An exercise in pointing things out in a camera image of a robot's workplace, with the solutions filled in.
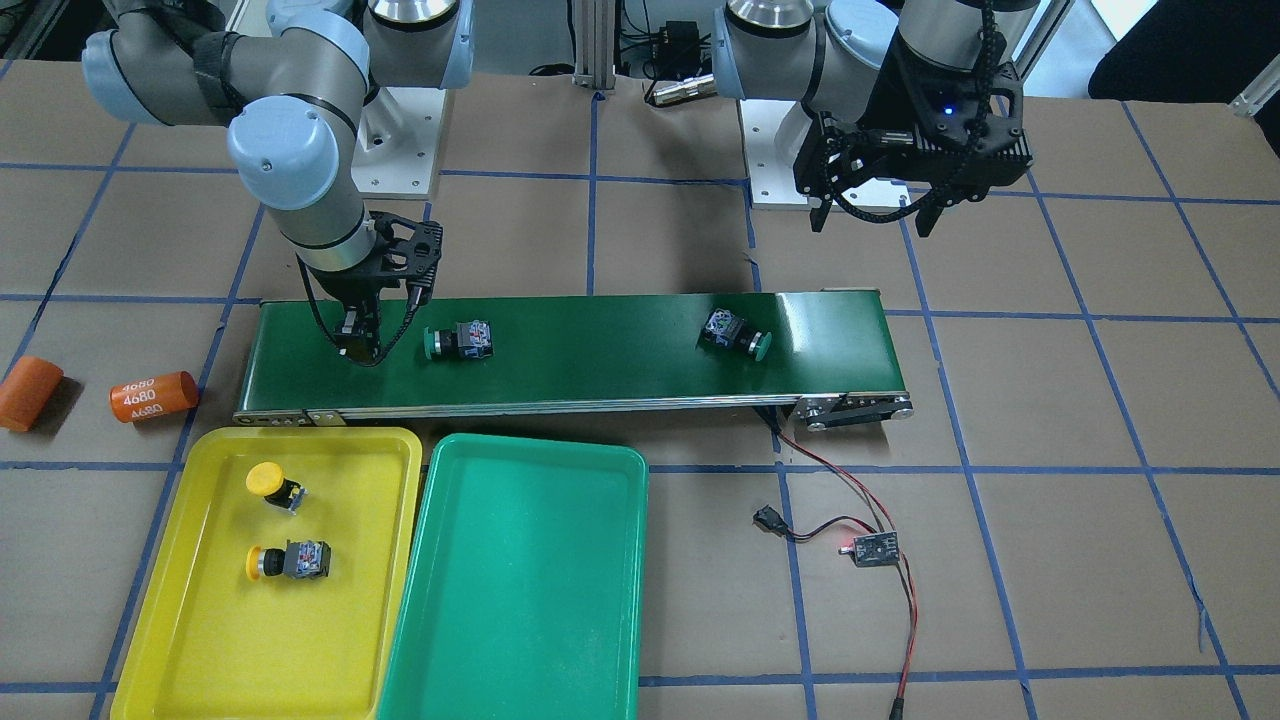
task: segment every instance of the table surface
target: table surface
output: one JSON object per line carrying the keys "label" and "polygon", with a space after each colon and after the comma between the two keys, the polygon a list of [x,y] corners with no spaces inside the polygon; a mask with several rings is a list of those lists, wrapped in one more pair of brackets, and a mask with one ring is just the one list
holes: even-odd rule
{"label": "table surface", "polygon": [[[438,297],[879,287],[916,415],[800,441],[897,520],[909,717],[1280,715],[1280,161],[1225,106],[1028,101],[1032,174],[920,238],[751,209],[736,108],[620,79],[476,77],[430,204]],[[303,297],[220,128],[131,127],[74,64],[0,67],[0,351],[77,384],[0,434],[0,716],[110,706],[196,439],[230,423],[261,300]],[[108,389],[184,369],[186,415]],[[635,447],[653,469],[640,716],[883,716],[906,634],[869,515],[750,410],[420,421]],[[786,432],[797,432],[787,425]],[[1206,611],[1201,647],[1199,610]]]}

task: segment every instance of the orange cylinder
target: orange cylinder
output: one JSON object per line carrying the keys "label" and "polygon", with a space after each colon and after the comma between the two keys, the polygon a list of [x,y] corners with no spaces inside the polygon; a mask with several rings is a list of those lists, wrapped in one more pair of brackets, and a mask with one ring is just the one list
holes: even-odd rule
{"label": "orange cylinder", "polygon": [[111,413],[122,423],[182,413],[191,410],[198,402],[196,380],[186,370],[111,388]]}
{"label": "orange cylinder", "polygon": [[0,427],[24,433],[36,424],[49,397],[63,379],[63,369],[49,360],[23,355],[0,383]]}

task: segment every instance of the red wire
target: red wire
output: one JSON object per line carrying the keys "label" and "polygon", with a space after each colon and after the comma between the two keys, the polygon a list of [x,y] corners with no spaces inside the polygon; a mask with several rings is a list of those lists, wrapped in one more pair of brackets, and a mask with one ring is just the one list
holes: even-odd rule
{"label": "red wire", "polygon": [[[865,500],[869,498],[870,502],[874,503],[876,507],[879,509],[881,514],[884,515],[884,520],[888,523],[888,527],[891,529],[893,529],[895,532],[897,532],[897,525],[893,524],[893,518],[892,518],[892,515],[888,514],[888,509],[884,507],[884,503],[881,502],[878,497],[876,497],[876,493],[873,493],[870,491],[870,488],[868,488],[867,486],[863,484],[861,480],[859,480],[858,478],[855,478],[852,475],[852,473],[845,470],[844,468],[836,465],[835,462],[831,462],[829,460],[822,457],[820,455],[810,451],[809,448],[804,447],[799,442],[796,442],[796,441],[791,439],[790,437],[787,437],[786,434],[783,434],[781,430],[777,432],[777,436],[778,436],[778,439],[781,439],[782,442],[787,443],[788,446],[791,446],[792,448],[795,448],[797,452],[804,454],[810,460],[815,460],[815,461],[820,462],[828,470],[831,470],[832,473],[836,473],[838,477],[844,478],[845,480],[847,480],[852,486],[855,486],[859,491],[861,491],[863,500],[865,501]],[[906,680],[908,680],[908,675],[911,671],[911,659],[915,657],[915,635],[916,635],[916,630],[920,626],[920,606],[919,606],[919,602],[916,601],[915,577],[911,575],[911,564],[908,562],[905,552],[901,553],[900,557],[901,557],[902,565],[901,565],[901,568],[900,568],[899,571],[905,578],[905,580],[904,580],[904,588],[902,589],[904,589],[904,593],[906,594],[906,603],[908,603],[908,607],[909,607],[909,611],[910,611],[910,621],[911,621],[911,629],[910,629],[910,632],[909,632],[909,634],[906,637],[906,655],[902,659],[902,673],[901,673],[901,675],[899,675],[899,680],[897,680],[897,697],[901,698],[901,697],[906,696]]]}

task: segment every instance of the green conveyor belt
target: green conveyor belt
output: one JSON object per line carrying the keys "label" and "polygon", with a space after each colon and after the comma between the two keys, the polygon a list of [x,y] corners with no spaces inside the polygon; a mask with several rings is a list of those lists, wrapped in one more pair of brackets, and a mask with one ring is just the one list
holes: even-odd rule
{"label": "green conveyor belt", "polygon": [[[773,333],[762,361],[699,341],[716,307]],[[321,311],[332,327],[338,305]],[[384,333],[402,313],[401,301],[384,304]],[[425,328],[474,319],[492,327],[492,357],[426,357]],[[292,301],[262,305],[237,419],[677,409],[905,389],[878,291],[433,300],[372,369],[339,357],[307,304]]]}

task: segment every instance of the cable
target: cable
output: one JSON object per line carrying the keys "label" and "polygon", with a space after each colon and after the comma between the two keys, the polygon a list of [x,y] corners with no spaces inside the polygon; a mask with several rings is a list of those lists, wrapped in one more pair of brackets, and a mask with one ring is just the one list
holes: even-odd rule
{"label": "cable", "polygon": [[859,520],[858,518],[851,518],[849,515],[841,515],[838,518],[832,518],[831,520],[827,520],[826,523],[818,525],[817,528],[809,530],[808,533],[796,533],[796,532],[792,532],[791,533],[791,538],[794,541],[796,541],[796,542],[809,542],[813,538],[818,537],[819,533],[822,533],[827,528],[835,525],[836,523],[840,523],[841,520],[852,523],[852,524],[858,525],[859,528],[867,530],[868,533],[874,533],[876,532],[876,528],[868,525],[867,523]]}
{"label": "cable", "polygon": [[392,336],[390,342],[387,343],[387,350],[384,350],[381,355],[379,355],[371,363],[356,360],[355,357],[351,357],[349,355],[342,352],[342,346],[338,345],[338,341],[333,337],[333,333],[329,332],[329,327],[324,324],[324,318],[320,316],[320,305],[316,302],[315,290],[311,288],[311,277],[307,274],[307,266],[302,263],[302,258],[298,258],[297,255],[294,255],[294,258],[298,259],[298,273],[302,275],[302,287],[307,292],[307,304],[311,306],[311,316],[315,318],[316,327],[320,328],[320,332],[324,333],[324,337],[329,340],[329,345],[332,345],[334,350],[338,350],[339,355],[342,355],[347,360],[351,360],[356,365],[360,365],[361,368],[376,368],[378,365],[380,365],[383,360],[385,360],[387,356],[390,355],[392,348],[396,347],[396,343],[399,342],[399,338],[403,337],[404,333],[408,331],[408,327],[413,324],[413,315],[417,314],[417,306],[408,304],[404,305],[404,320],[401,323],[401,327],[396,331],[396,334]]}
{"label": "cable", "polygon": [[685,45],[681,46],[680,53],[672,54],[672,59],[666,65],[663,65],[660,69],[654,67],[653,77],[650,78],[652,82],[649,83],[649,90],[644,91],[644,101],[646,105],[654,105],[653,91],[658,87],[658,78],[662,77],[663,70],[671,68],[671,65],[675,64],[675,61],[680,59],[680,56],[684,55],[685,53],[689,53],[694,47],[701,47],[701,45],[708,40],[710,40],[710,37],[712,33],[708,32],[707,35],[699,37],[696,42],[686,42]]}
{"label": "cable", "polygon": [[564,6],[568,8],[568,46],[571,47],[570,56],[577,58],[577,32],[573,31],[573,0],[564,0]]}
{"label": "cable", "polygon": [[[828,470],[831,470],[832,473],[835,473],[837,477],[840,477],[842,480],[845,480],[845,483],[850,488],[854,489],[855,495],[858,495],[859,498],[861,498],[863,502],[867,503],[867,507],[872,511],[872,515],[877,516],[877,527],[881,529],[881,532],[883,532],[883,525],[879,523],[879,518],[878,518],[879,515],[883,515],[884,521],[888,523],[888,527],[893,532],[897,532],[897,525],[893,523],[893,518],[888,514],[888,509],[884,507],[884,503],[881,502],[881,500],[878,497],[876,497],[876,495],[865,484],[863,484],[861,480],[859,480],[856,477],[854,477],[852,473],[850,473],[849,470],[845,470],[844,468],[836,465],[835,462],[831,462],[829,460],[822,457],[817,452],[813,452],[812,450],[804,447],[803,445],[800,445],[799,442],[796,442],[795,438],[791,438],[786,433],[783,433],[781,425],[777,421],[776,410],[771,410],[771,411],[767,413],[764,409],[756,407],[755,411],[760,416],[760,419],[764,420],[764,424],[767,424],[769,427],[769,430],[773,432],[774,437],[777,437],[780,441],[782,441],[783,443],[786,443],[788,447],[794,448],[795,451],[797,451],[797,452],[805,455],[806,457],[809,457],[809,459],[812,459],[812,460],[822,464],[824,468],[827,468]],[[838,521],[841,519],[852,520],[854,523],[860,524],[868,532],[874,532],[874,530],[872,530],[872,528],[869,525],[867,525],[865,523],[861,523],[860,520],[856,520],[856,519],[849,518],[849,516],[841,516],[841,518],[835,518],[832,520],[828,520],[823,525],[819,525],[812,533],[805,533],[805,536],[808,536],[808,537],[805,537],[805,539],[812,539],[813,536],[818,534],[819,532],[824,530],[827,527],[829,527],[831,524],[833,524],[833,523],[836,523],[836,521]],[[906,553],[901,552],[901,551],[899,551],[897,577],[899,577],[899,580],[902,584],[902,594],[906,596],[908,611],[909,611],[909,615],[910,615],[910,630],[908,632],[908,635],[906,635],[906,651],[904,653],[904,657],[902,657],[902,671],[899,674],[899,680],[897,680],[897,696],[893,698],[893,707],[892,707],[892,711],[890,712],[890,719],[891,720],[897,720],[897,719],[900,719],[902,716],[902,705],[904,705],[905,698],[906,698],[908,676],[910,675],[910,671],[911,671],[911,660],[915,657],[915,637],[916,637],[916,632],[918,632],[919,625],[920,625],[920,606],[919,606],[919,602],[916,600],[918,596],[916,596],[916,589],[915,589],[915,577],[911,574],[911,564],[906,559]]]}
{"label": "cable", "polygon": [[[973,120],[969,122],[969,136],[965,141],[964,155],[960,158],[960,163],[956,164],[951,174],[947,176],[941,184],[929,188],[927,193],[916,199],[910,205],[905,205],[893,210],[892,213],[868,213],[861,208],[855,208],[844,193],[836,192],[835,183],[831,179],[832,173],[823,173],[823,181],[826,182],[827,195],[831,196],[832,201],[840,206],[841,210],[849,213],[850,215],[858,218],[859,220],[874,224],[895,223],[911,215],[913,213],[920,210],[922,208],[928,208],[938,202],[938,196],[943,192],[950,192],[952,186],[957,179],[960,179],[961,173],[968,169],[969,163],[978,156],[978,143],[982,138],[987,136],[987,115],[991,114],[991,83],[996,74],[996,10],[995,0],[986,0],[982,5],[982,50],[979,55],[979,63],[977,68],[978,74],[978,113],[974,115]],[[829,132],[828,128],[823,127],[823,137],[832,141],[836,145],[835,150],[840,154],[849,147],[849,138],[842,137],[836,132]]]}

